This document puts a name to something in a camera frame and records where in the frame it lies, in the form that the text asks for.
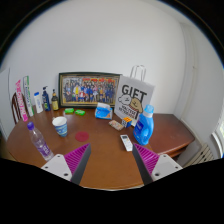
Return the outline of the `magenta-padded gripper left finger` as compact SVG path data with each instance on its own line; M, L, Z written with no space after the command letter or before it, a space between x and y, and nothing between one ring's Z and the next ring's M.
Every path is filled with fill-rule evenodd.
M79 185L90 154L91 145L85 144L66 155L56 154L42 169Z

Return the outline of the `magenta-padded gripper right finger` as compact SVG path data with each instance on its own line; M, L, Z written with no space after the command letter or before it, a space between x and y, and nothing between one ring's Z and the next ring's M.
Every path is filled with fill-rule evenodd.
M138 144L133 145L132 153L145 185L182 169L182 167L167 154L158 155Z

